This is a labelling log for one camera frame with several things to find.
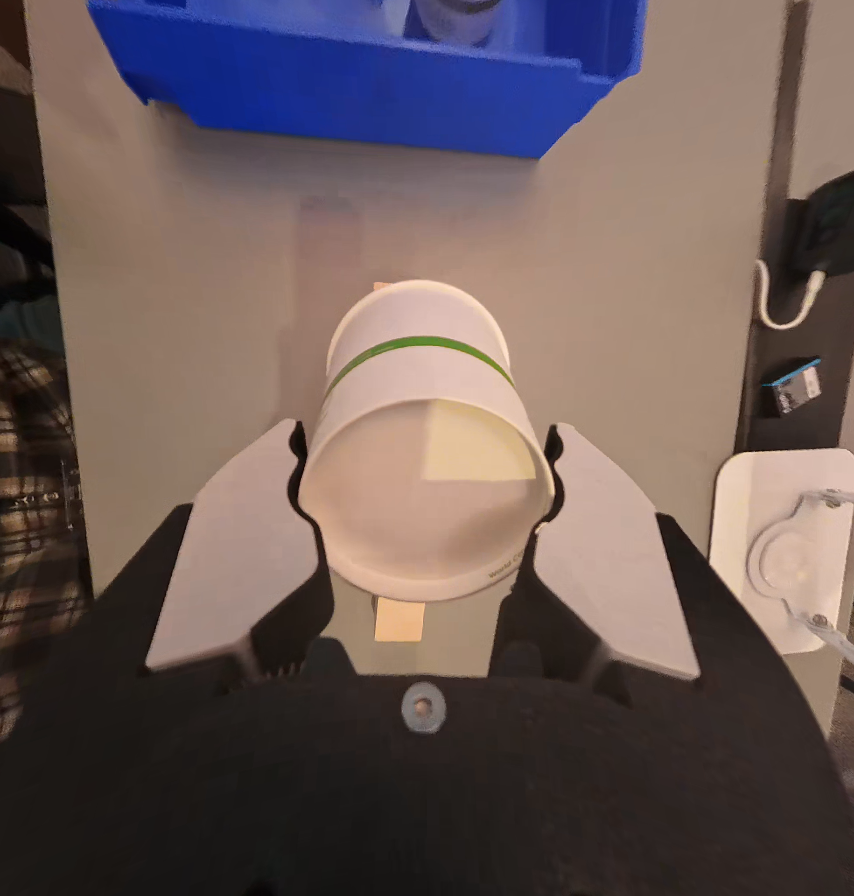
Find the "black charger with display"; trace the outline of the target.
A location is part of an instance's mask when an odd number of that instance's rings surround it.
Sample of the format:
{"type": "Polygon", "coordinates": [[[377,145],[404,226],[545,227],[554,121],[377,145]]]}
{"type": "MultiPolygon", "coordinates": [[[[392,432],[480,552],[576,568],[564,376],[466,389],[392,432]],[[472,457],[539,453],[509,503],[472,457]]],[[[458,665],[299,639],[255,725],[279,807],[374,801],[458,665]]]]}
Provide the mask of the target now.
{"type": "Polygon", "coordinates": [[[790,256],[799,275],[854,273],[854,170],[817,188],[807,198],[790,256]]]}

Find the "blue plastic bin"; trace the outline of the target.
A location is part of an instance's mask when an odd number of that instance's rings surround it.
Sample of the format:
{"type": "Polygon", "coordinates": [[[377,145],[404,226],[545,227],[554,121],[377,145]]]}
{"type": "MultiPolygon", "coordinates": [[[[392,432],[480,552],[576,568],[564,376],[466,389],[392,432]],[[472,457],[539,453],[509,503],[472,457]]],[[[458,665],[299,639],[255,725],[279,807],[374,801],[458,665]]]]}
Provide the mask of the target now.
{"type": "Polygon", "coordinates": [[[411,2],[87,2],[144,104],[215,130],[538,160],[642,65],[647,2],[503,2],[483,47],[411,2]]]}

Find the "white paper cup green band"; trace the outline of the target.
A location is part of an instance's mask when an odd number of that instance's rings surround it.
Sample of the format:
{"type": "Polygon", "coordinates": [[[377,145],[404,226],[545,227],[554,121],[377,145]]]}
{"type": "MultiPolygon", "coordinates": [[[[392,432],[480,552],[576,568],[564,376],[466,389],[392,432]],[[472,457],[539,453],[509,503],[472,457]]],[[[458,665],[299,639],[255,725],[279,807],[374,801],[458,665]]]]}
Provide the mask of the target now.
{"type": "Polygon", "coordinates": [[[502,1],[412,1],[403,36],[483,47],[491,37],[502,7],[502,1]]]}
{"type": "Polygon", "coordinates": [[[299,487],[336,574],[400,601],[472,595],[516,572],[554,495],[480,302],[407,280],[346,313],[299,487]]]}

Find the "white document stand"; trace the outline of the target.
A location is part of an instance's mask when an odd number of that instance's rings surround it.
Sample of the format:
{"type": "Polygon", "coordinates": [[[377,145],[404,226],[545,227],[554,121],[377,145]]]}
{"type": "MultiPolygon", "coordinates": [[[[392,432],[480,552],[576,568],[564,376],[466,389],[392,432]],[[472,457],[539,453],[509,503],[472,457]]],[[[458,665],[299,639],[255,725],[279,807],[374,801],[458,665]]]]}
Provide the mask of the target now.
{"type": "Polygon", "coordinates": [[[709,563],[779,654],[828,646],[854,666],[837,627],[853,521],[846,449],[736,454],[721,468],[709,563]]]}

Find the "small black box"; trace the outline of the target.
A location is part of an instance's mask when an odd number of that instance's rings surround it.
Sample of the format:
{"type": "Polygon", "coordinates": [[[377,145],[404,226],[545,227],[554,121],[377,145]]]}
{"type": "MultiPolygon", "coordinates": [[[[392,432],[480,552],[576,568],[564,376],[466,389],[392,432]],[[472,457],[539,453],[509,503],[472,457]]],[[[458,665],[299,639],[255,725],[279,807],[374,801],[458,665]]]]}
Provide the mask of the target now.
{"type": "Polygon", "coordinates": [[[762,386],[771,413],[784,418],[822,395],[819,356],[794,359],[762,386]]]}

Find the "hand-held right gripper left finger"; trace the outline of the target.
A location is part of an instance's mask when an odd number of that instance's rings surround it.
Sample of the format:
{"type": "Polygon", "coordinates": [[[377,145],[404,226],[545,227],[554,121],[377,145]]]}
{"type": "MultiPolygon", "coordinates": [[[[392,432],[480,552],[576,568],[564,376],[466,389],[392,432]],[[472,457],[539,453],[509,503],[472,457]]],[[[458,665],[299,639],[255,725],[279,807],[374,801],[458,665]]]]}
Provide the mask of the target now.
{"type": "Polygon", "coordinates": [[[331,620],[321,531],[301,508],[302,423],[283,420],[197,493],[146,665],[231,658],[249,680],[301,669],[331,620]]]}

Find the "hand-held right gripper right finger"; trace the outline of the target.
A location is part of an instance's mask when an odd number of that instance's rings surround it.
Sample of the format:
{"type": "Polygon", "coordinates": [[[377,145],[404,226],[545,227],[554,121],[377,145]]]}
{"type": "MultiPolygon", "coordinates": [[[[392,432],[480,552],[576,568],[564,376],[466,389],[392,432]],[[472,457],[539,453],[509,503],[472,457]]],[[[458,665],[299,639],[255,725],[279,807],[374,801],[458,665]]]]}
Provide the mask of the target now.
{"type": "Polygon", "coordinates": [[[556,487],[500,605],[496,676],[623,684],[624,669],[695,682],[700,663],[652,502],[576,428],[548,432],[556,487]]]}

